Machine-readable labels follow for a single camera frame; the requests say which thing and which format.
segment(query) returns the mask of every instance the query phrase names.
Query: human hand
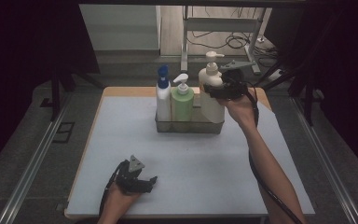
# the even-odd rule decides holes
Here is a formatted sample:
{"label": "human hand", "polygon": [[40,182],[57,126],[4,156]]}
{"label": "human hand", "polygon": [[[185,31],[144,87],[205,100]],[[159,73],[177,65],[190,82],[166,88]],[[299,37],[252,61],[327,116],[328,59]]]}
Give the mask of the human hand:
{"label": "human hand", "polygon": [[103,213],[98,224],[114,224],[127,213],[133,203],[138,200],[141,193],[124,194],[114,182],[109,188],[109,194],[104,204]]}
{"label": "human hand", "polygon": [[[249,92],[255,98],[253,89],[249,89]],[[246,95],[236,100],[216,100],[220,105],[224,105],[227,108],[229,115],[238,122],[245,132],[256,128],[255,112],[252,107],[252,102]]]}

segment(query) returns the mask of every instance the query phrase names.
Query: gray floor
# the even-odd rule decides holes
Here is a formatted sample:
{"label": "gray floor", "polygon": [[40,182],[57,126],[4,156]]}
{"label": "gray floor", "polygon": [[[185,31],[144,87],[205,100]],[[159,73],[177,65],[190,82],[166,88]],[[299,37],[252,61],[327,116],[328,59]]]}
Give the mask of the gray floor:
{"label": "gray floor", "polygon": [[[138,60],[133,60],[132,63],[128,61],[112,63],[110,60],[115,57],[114,55],[100,56],[102,74],[93,75],[109,86],[154,86],[157,68],[164,63],[169,65],[171,71],[179,71],[179,58],[137,56],[143,57],[144,63],[134,63]],[[194,74],[190,85],[197,84],[196,74],[204,65],[204,62],[200,63],[197,59],[190,60],[189,74]],[[250,81],[254,82],[258,79],[252,75],[251,71],[245,69],[244,72]],[[75,123],[73,134],[67,144],[52,143],[49,146],[32,186],[15,216],[14,223],[74,223],[73,220],[63,215],[63,208],[67,202],[102,94],[102,90],[76,76],[74,78],[77,88],[71,93],[69,106],[62,119],[62,122]],[[286,93],[289,85],[290,82],[286,82],[272,89],[268,92],[268,99],[316,211],[316,215],[308,217],[308,221],[319,224],[350,223],[297,117],[294,104]],[[34,90],[33,103],[0,154],[0,214],[49,126],[50,109],[39,107],[44,98],[49,98],[49,92],[49,83]],[[313,109],[313,128],[358,208],[358,160],[325,119],[317,103],[314,104]],[[195,220],[165,220],[163,222],[180,223],[195,222]],[[255,221],[238,218],[212,220],[212,222],[254,223]],[[145,223],[158,222],[148,220]]]}

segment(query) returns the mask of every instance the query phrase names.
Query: white pump bottle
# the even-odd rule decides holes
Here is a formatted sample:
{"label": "white pump bottle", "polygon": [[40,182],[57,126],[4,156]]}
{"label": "white pump bottle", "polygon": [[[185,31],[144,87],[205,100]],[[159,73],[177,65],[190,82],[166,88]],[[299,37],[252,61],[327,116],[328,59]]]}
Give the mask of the white pump bottle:
{"label": "white pump bottle", "polygon": [[203,85],[208,84],[213,87],[220,87],[223,85],[221,78],[222,74],[219,72],[216,57],[224,57],[223,54],[217,54],[214,51],[206,53],[208,64],[199,72],[200,80],[200,103],[202,115],[213,123],[221,123],[225,120],[225,108],[220,105],[216,99],[212,98],[205,92]]}

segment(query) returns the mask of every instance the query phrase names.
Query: forearm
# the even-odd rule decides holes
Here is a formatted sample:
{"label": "forearm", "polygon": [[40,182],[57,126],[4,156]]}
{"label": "forearm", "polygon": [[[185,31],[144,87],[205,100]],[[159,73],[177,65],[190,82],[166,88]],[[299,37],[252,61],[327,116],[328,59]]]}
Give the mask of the forearm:
{"label": "forearm", "polygon": [[[241,125],[246,136],[250,154],[255,164],[255,169],[266,185],[293,211],[293,213],[303,222],[306,220],[302,214],[301,207],[296,196],[296,192],[284,173],[280,164],[270,152],[257,128]],[[260,188],[263,200],[268,209],[271,223],[291,223],[290,217],[272,201],[267,193]]]}

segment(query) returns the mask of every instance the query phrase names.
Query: wall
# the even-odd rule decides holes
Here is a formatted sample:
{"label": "wall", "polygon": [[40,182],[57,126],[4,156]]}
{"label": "wall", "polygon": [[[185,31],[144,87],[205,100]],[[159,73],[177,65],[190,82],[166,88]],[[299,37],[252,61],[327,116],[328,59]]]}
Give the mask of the wall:
{"label": "wall", "polygon": [[94,50],[159,49],[160,6],[80,5]]}

